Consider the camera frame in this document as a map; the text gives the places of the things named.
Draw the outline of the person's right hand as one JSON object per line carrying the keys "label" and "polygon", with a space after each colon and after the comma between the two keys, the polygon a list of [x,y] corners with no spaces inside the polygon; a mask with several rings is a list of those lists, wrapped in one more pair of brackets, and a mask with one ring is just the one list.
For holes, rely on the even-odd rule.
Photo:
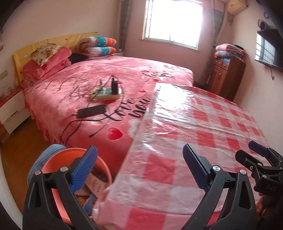
{"label": "person's right hand", "polygon": [[256,201],[257,229],[282,229],[282,196],[268,203],[268,196],[259,193]]}

